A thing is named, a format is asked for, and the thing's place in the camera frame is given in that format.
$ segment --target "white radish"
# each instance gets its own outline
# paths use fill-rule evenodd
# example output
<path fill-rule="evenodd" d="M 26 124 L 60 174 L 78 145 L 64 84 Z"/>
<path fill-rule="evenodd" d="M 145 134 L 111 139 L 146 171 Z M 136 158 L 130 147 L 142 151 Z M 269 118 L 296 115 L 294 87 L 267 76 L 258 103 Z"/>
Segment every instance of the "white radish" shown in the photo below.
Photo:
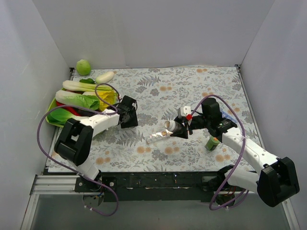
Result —
<path fill-rule="evenodd" d="M 113 77 L 114 77 L 114 72 L 112 71 L 101 74 L 96 78 L 96 84 L 106 83 L 112 80 Z"/>

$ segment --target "red button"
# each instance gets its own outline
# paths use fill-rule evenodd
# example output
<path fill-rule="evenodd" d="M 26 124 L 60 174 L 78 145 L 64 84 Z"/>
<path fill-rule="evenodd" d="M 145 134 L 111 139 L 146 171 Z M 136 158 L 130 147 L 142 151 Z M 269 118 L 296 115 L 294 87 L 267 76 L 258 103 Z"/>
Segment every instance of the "red button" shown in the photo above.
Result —
<path fill-rule="evenodd" d="M 193 116 L 192 116 L 191 114 L 188 114 L 188 115 L 186 116 L 186 118 L 187 118 L 187 120 L 189 121 L 189 120 L 191 120 L 191 119 L 193 118 Z"/>

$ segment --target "red bell pepper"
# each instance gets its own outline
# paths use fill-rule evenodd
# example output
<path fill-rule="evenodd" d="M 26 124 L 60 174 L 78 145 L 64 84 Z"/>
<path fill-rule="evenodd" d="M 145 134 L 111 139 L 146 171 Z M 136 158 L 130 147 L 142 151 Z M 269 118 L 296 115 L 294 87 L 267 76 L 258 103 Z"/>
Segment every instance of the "red bell pepper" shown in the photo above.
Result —
<path fill-rule="evenodd" d="M 58 102 L 58 101 L 56 101 L 57 102 L 57 106 L 60 106 L 60 105 L 64 105 L 64 104 L 62 104 L 62 103 L 60 103 L 60 102 Z M 74 110 L 74 108 L 72 108 L 72 107 L 65 107 L 65 108 L 63 108 L 63 109 L 66 109 L 66 110 L 68 110 L 69 112 L 71 112 L 72 114 L 74 114 L 74 115 L 76 115 L 76 116 L 81 116 L 79 113 L 77 113 L 75 110 Z"/>

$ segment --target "white wall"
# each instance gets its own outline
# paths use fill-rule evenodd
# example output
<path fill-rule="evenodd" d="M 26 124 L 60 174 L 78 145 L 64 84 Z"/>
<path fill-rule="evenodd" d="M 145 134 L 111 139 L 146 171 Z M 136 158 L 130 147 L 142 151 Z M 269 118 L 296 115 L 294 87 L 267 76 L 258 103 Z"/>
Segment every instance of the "white wall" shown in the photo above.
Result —
<path fill-rule="evenodd" d="M 0 229 L 20 228 L 46 161 L 38 122 L 69 69 L 31 0 L 0 0 Z M 48 149 L 54 128 L 43 125 Z"/>
<path fill-rule="evenodd" d="M 242 63 L 274 0 L 33 0 L 70 67 Z"/>
<path fill-rule="evenodd" d="M 301 191 L 291 198 L 307 229 L 307 1 L 276 0 L 242 64 L 266 148 L 291 158 Z"/>

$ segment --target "black base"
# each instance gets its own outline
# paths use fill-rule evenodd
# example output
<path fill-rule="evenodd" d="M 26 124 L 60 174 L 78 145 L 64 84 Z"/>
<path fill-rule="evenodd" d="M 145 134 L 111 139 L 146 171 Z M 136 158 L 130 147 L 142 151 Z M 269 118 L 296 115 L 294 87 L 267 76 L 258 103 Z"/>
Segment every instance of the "black base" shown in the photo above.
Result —
<path fill-rule="evenodd" d="M 103 183 L 111 187 L 120 201 L 200 200 L 209 202 L 213 192 L 205 192 L 202 178 L 216 172 L 103 172 Z M 81 178 L 75 192 L 92 192 Z M 104 190 L 104 202 L 114 202 L 111 192 Z"/>

